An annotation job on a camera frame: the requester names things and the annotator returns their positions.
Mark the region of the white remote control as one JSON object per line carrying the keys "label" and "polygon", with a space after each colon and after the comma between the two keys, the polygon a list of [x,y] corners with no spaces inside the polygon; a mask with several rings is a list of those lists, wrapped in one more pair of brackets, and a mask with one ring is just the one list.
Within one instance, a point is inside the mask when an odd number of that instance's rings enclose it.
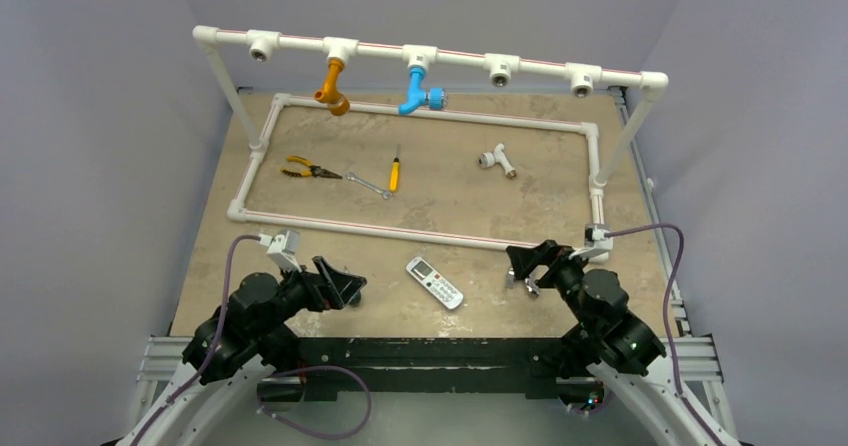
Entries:
{"label": "white remote control", "polygon": [[414,257],[405,270],[447,310],[453,311],[462,305],[464,294],[424,258]]}

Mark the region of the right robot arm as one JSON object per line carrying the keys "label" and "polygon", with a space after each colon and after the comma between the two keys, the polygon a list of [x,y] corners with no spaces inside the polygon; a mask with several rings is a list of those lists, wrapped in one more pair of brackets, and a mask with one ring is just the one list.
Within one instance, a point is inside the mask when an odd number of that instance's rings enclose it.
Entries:
{"label": "right robot arm", "polygon": [[659,445],[739,444],[684,384],[673,341],[661,340],[630,310],[618,274],[588,268],[588,249],[546,240],[506,253],[518,280],[546,267],[538,287],[556,290],[577,320],[540,355],[543,366],[562,378],[586,373],[602,382]]}

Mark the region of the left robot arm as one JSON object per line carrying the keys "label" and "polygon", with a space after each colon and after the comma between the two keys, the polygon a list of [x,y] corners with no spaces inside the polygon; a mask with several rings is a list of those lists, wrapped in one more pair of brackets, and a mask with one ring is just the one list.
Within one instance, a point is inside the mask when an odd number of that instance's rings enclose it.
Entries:
{"label": "left robot arm", "polygon": [[313,263],[315,273],[297,266],[284,270],[280,279],[269,273],[246,276],[239,288],[224,298],[213,317],[196,329],[183,351],[182,363],[173,378],[178,379],[183,373],[187,378],[169,386],[145,419],[115,443],[139,445],[147,439],[155,444],[153,435],[166,432],[166,422],[177,417],[177,407],[189,401],[191,392],[221,381],[233,382],[255,358],[279,376],[304,378],[319,371],[345,374],[363,387],[367,407],[371,408],[370,390],[353,371],[328,364],[307,366],[298,360],[300,339],[285,321],[302,310],[341,310],[355,303],[367,284],[364,277],[339,272],[320,256],[314,257]]}

